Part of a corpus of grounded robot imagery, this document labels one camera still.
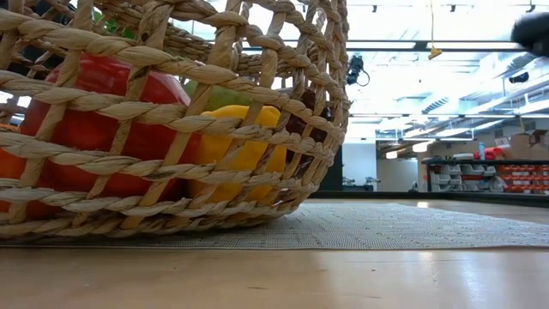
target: yellow bell pepper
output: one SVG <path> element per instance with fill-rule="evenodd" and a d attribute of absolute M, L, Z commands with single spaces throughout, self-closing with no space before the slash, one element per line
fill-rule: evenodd
<path fill-rule="evenodd" d="M 222 108 L 212 112 L 203 112 L 202 115 L 209 115 L 216 118 L 232 117 L 244 119 L 246 113 L 248 112 L 248 108 L 248 106 L 223 106 Z M 259 116 L 256 119 L 256 124 L 274 127 L 278 123 L 280 116 L 281 113 L 278 109 L 272 106 L 265 106 L 260 111 Z M 195 155 L 195 164 L 201 165 L 220 161 L 223 159 L 225 152 L 228 150 L 231 141 L 232 138 L 229 136 L 202 136 L 200 146 L 198 147 L 198 151 Z M 253 171 L 257 166 L 257 162 L 261 159 L 263 152 L 267 149 L 267 146 L 268 144 L 266 142 L 246 142 L 238 158 L 232 162 L 230 169 L 233 171 Z M 286 148 L 277 146 L 267 163 L 266 171 L 269 173 L 282 173 L 284 172 L 285 165 Z M 190 195 L 192 197 L 198 196 L 200 191 L 204 189 L 206 185 L 208 184 L 204 184 L 203 182 L 196 180 L 190 180 Z M 223 201 L 231 201 L 238 195 L 241 189 L 242 185 L 240 184 L 218 185 L 208 202 L 218 203 Z M 245 201 L 249 202 L 261 200 L 263 197 L 267 196 L 270 189 L 270 185 L 259 185 L 250 192 Z"/>

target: woven mat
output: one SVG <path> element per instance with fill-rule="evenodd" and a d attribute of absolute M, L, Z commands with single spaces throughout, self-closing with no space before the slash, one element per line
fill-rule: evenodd
<path fill-rule="evenodd" d="M 549 225 L 399 204 L 305 203 L 293 214 L 260 227 L 36 245 L 336 250 L 549 247 Z"/>

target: white wall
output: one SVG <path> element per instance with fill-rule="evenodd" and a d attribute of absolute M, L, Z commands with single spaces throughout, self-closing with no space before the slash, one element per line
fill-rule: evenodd
<path fill-rule="evenodd" d="M 341 151 L 343 177 L 354 179 L 356 185 L 363 185 L 366 177 L 377 177 L 375 141 L 345 142 Z"/>
<path fill-rule="evenodd" d="M 377 160 L 378 191 L 407 192 L 412 183 L 418 181 L 418 161 L 411 160 Z"/>

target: basket weave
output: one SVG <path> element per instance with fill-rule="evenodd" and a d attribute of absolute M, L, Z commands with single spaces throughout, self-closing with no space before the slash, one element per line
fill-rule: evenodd
<path fill-rule="evenodd" d="M 0 236 L 104 234 L 126 237 L 137 233 L 253 226 L 293 212 L 317 190 L 333 163 L 347 127 L 346 0 L 302 0 L 300 2 L 308 4 L 305 18 L 288 0 L 227 0 L 224 12 L 217 12 L 203 0 L 79 0 L 75 13 L 65 6 L 68 0 L 46 0 L 51 9 L 42 16 L 31 9 L 38 1 L 9 0 L 9 10 L 0 9 L 0 32 L 3 33 L 0 55 L 12 55 L 0 57 L 0 91 L 14 95 L 8 104 L 0 104 L 0 118 L 7 123 L 12 114 L 25 112 L 25 108 L 17 105 L 19 96 L 50 104 L 37 136 L 0 128 L 0 147 L 27 158 L 21 179 L 0 179 L 0 200 L 11 202 L 9 213 L 0 214 Z M 250 11 L 253 4 L 273 12 L 267 33 L 247 21 L 253 13 Z M 103 17 L 96 22 L 91 14 L 93 6 L 103 12 Z M 48 21 L 58 14 L 70 23 L 64 26 Z M 174 27 L 169 18 L 216 27 L 214 43 Z M 139 40 L 109 34 L 104 28 L 107 19 L 131 29 Z M 279 36 L 282 26 L 292 27 L 287 24 L 297 27 L 301 33 L 295 48 L 284 45 Z M 242 53 L 243 39 L 261 47 L 262 55 Z M 21 55 L 25 46 L 30 45 L 46 51 L 35 62 Z M 140 93 L 147 75 L 130 74 L 126 97 L 73 89 L 81 52 L 116 58 L 131 64 L 132 72 L 156 70 L 199 84 L 189 107 L 139 102 L 136 94 Z M 43 64 L 52 55 L 64 58 L 58 81 L 52 84 L 34 80 L 37 72 L 48 71 Z M 27 66 L 30 69 L 27 76 L 7 71 L 10 62 Z M 275 77 L 293 79 L 292 97 L 271 89 Z M 213 85 L 239 91 L 253 99 L 244 120 L 235 122 L 201 115 Z M 316 92 L 314 110 L 299 101 L 305 87 Z M 254 124 L 265 104 L 281 110 L 279 125 L 275 128 Z M 332 108 L 331 121 L 319 117 L 325 106 Z M 112 145 L 114 150 L 83 152 L 48 142 L 66 108 L 95 111 L 117 119 L 120 125 Z M 285 129 L 290 115 L 307 123 L 301 136 Z M 119 155 L 124 146 L 120 142 L 124 138 L 119 137 L 127 134 L 124 128 L 132 121 L 163 124 L 177 132 L 163 161 L 141 161 Z M 327 132 L 324 142 L 310 138 L 311 129 Z M 233 137 L 224 159 L 206 166 L 178 165 L 173 154 L 184 149 L 192 132 Z M 260 160 L 254 171 L 228 170 L 226 167 L 247 140 L 272 145 L 263 154 L 262 159 L 266 160 Z M 284 173 L 264 172 L 275 145 L 296 154 Z M 307 171 L 297 177 L 295 171 L 302 155 L 312 156 L 314 160 Z M 86 171 L 100 175 L 94 187 L 96 192 L 36 188 L 45 160 L 85 167 Z M 113 173 L 139 176 L 153 184 L 144 197 L 97 197 L 97 189 L 100 192 L 109 179 L 108 174 Z M 177 202 L 157 203 L 171 178 L 199 179 L 208 186 L 194 199 L 184 197 Z M 232 201 L 206 203 L 212 189 L 223 183 L 240 183 L 244 189 Z M 257 185 L 271 185 L 270 193 L 263 200 L 243 202 Z M 26 219 L 25 208 L 31 201 L 61 207 L 64 212 L 48 221 L 30 221 Z"/>

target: wooden floor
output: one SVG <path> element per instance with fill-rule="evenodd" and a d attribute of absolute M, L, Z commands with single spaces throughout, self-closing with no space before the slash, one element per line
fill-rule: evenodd
<path fill-rule="evenodd" d="M 547 222 L 549 213 L 478 203 L 398 203 L 526 221 Z M 0 287 L 2 309 L 537 309 L 549 308 L 549 250 L 2 249 Z"/>

